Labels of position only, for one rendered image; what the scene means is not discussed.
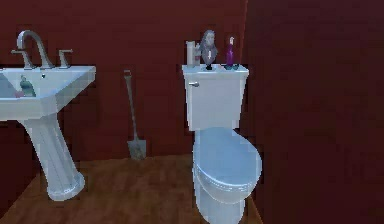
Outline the green soap bottle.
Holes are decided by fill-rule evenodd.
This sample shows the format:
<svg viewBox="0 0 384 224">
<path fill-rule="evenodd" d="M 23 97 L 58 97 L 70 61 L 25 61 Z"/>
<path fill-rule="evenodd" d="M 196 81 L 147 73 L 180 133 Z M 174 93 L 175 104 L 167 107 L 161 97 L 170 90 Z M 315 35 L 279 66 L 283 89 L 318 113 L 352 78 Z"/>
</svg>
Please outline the green soap bottle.
<svg viewBox="0 0 384 224">
<path fill-rule="evenodd" d="M 20 87 L 26 97 L 35 97 L 36 93 L 30 81 L 24 75 L 21 76 Z"/>
</svg>

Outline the grey bust statue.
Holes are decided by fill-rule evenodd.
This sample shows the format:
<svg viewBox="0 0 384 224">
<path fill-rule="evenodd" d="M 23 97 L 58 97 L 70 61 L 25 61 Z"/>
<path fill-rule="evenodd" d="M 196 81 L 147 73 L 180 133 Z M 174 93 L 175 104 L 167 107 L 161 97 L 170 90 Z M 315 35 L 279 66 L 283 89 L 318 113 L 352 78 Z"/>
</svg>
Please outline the grey bust statue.
<svg viewBox="0 0 384 224">
<path fill-rule="evenodd" d="M 207 30 L 200 43 L 201 58 L 206 65 L 207 70 L 212 69 L 212 64 L 216 59 L 218 50 L 215 46 L 215 32 Z"/>
</svg>

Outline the white pedestal sink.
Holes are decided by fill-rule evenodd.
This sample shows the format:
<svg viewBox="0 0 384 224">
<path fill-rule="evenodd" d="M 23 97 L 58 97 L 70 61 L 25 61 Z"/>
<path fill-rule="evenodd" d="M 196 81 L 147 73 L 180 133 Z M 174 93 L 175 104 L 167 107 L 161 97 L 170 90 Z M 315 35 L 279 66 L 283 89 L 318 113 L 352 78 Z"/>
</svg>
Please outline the white pedestal sink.
<svg viewBox="0 0 384 224">
<path fill-rule="evenodd" d="M 24 95 L 22 75 L 32 83 L 35 97 Z M 48 196 L 54 201 L 76 196 L 85 185 L 69 153 L 57 113 L 86 89 L 95 75 L 94 66 L 0 70 L 0 121 L 16 120 L 24 126 L 44 171 Z"/>
</svg>

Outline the purple spray bottle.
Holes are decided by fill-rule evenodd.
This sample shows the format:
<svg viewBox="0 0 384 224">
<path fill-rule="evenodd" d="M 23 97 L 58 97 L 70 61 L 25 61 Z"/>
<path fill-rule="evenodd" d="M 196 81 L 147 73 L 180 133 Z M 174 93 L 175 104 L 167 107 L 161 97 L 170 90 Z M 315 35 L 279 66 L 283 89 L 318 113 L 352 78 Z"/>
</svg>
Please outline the purple spray bottle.
<svg viewBox="0 0 384 224">
<path fill-rule="evenodd" d="M 234 46 L 234 38 L 230 37 L 227 52 L 226 52 L 226 65 L 225 65 L 226 70 L 230 70 L 230 69 L 237 70 L 238 69 L 238 64 L 234 63 L 233 46 Z"/>
</svg>

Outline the grey toilet plunger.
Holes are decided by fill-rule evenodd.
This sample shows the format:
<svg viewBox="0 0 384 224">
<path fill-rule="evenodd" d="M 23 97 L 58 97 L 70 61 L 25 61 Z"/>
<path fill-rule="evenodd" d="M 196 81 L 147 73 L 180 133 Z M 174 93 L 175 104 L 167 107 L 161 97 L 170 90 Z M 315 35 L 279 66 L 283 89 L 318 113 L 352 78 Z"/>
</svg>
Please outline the grey toilet plunger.
<svg viewBox="0 0 384 224">
<path fill-rule="evenodd" d="M 124 79 L 126 82 L 126 87 L 127 87 L 128 97 L 129 97 L 132 127 L 133 127 L 133 139 L 129 140 L 127 144 L 130 150 L 131 158 L 134 160 L 143 160 L 146 158 L 146 141 L 143 139 L 140 139 L 137 134 L 137 125 L 136 125 L 133 93 L 132 93 L 132 74 L 129 69 L 125 69 L 123 73 L 124 73 Z"/>
</svg>

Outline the white toilet paper roll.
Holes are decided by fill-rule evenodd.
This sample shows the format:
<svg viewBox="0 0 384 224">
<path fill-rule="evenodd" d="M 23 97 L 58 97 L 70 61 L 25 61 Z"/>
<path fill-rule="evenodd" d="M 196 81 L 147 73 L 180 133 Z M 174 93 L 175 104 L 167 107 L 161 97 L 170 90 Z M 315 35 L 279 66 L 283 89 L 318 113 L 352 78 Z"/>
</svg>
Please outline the white toilet paper roll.
<svg viewBox="0 0 384 224">
<path fill-rule="evenodd" d="M 200 64 L 200 44 L 195 41 L 186 42 L 186 57 L 187 57 L 187 66 L 195 67 Z"/>
</svg>

